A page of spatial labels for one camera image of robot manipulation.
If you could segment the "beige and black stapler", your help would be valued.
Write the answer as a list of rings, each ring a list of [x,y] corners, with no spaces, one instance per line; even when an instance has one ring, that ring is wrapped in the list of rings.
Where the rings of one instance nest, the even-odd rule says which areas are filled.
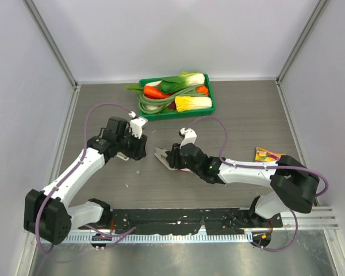
[[[166,160],[167,150],[164,148],[155,148],[154,155],[170,171],[185,171],[189,173],[191,172],[188,168],[177,169],[170,167],[169,163]]]

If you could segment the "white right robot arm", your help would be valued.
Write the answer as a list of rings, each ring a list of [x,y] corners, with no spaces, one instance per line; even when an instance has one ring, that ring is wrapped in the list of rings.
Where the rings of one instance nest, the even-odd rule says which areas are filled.
[[[319,178],[291,156],[282,156],[269,164],[237,162],[208,156],[196,145],[175,143],[164,159],[172,170],[189,170],[210,184],[246,183],[271,189],[267,195],[253,200],[248,220],[262,227],[278,213],[292,210],[308,214],[312,211]]]

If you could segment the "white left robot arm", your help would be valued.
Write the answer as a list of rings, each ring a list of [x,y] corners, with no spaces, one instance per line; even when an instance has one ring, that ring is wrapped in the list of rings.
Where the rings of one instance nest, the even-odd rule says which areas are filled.
[[[76,160],[51,184],[25,197],[24,229],[53,245],[60,244],[70,231],[93,224],[98,229],[110,225],[112,209],[104,201],[92,198],[70,206],[81,187],[107,162],[118,157],[140,160],[146,157],[147,136],[143,134],[147,119],[140,116],[127,121],[111,117],[98,135],[86,142]]]

